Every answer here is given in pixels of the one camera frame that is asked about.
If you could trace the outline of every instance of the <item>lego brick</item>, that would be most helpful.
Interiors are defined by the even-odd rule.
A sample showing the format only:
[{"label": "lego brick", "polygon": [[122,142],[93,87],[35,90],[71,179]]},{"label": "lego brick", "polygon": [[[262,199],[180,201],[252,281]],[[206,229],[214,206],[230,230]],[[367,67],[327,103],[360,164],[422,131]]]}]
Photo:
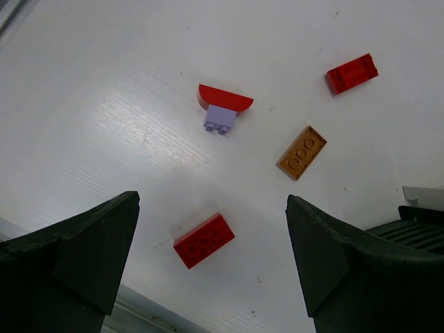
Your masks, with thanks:
[{"label": "lego brick", "polygon": [[174,242],[174,250],[190,269],[229,241],[234,234],[222,215],[215,214]]},{"label": "lego brick", "polygon": [[356,87],[378,75],[370,54],[363,55],[327,72],[328,80],[335,94]]},{"label": "lego brick", "polygon": [[217,130],[220,134],[225,134],[233,128],[236,114],[236,111],[209,105],[203,125],[206,130]]},{"label": "lego brick", "polygon": [[326,143],[327,140],[308,126],[280,158],[277,166],[291,179],[298,180]]},{"label": "lego brick", "polygon": [[236,112],[244,112],[253,104],[253,99],[249,97],[207,85],[199,85],[198,101],[205,110],[208,109],[209,105],[215,105]]}]

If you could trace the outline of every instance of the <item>white tabletop surface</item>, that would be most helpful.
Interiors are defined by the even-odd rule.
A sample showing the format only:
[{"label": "white tabletop surface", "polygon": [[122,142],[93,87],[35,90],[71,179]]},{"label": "white tabletop surface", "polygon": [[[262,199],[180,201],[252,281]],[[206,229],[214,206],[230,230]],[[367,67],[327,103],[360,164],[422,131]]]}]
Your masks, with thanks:
[{"label": "white tabletop surface", "polygon": [[[444,184],[442,0],[40,0],[0,53],[0,216],[34,231],[141,196],[122,282],[213,332],[314,332],[289,194],[360,228],[402,185]],[[370,52],[339,96],[327,70]],[[225,137],[199,83],[251,96]],[[306,126],[327,146],[293,182],[275,163]],[[213,211],[236,239],[192,270],[178,226]]]}]

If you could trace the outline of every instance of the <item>orange lego brick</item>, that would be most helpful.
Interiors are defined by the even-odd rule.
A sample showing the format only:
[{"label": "orange lego brick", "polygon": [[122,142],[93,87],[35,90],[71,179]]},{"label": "orange lego brick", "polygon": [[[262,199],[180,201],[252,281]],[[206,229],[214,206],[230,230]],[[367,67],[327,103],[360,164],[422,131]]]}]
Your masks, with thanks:
[{"label": "orange lego brick", "polygon": [[327,143],[311,126],[306,127],[280,158],[277,166],[293,180],[298,180]]}]

